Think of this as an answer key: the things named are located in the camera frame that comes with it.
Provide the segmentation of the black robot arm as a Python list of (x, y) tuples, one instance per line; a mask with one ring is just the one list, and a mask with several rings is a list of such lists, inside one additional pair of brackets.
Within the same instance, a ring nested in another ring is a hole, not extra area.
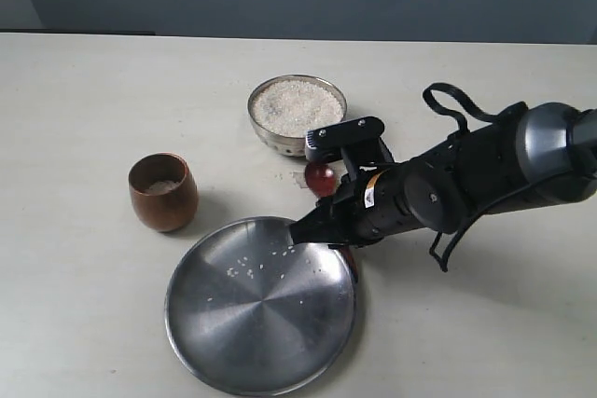
[(453, 234), (485, 214), (580, 202), (596, 190), (592, 110), (517, 103), (404, 162), (383, 131), (380, 119), (363, 117), (307, 134), (308, 159), (342, 161), (346, 174), (290, 226), (293, 242), (366, 246), (419, 228)]

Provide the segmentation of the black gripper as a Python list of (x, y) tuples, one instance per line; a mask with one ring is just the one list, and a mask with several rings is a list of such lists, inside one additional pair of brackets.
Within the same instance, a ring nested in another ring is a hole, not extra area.
[(290, 224), (294, 244), (326, 243), (329, 249), (348, 250), (423, 226), (405, 199), (406, 165), (394, 161), (382, 139), (350, 144), (340, 155), (347, 172), (334, 205), (319, 204)]

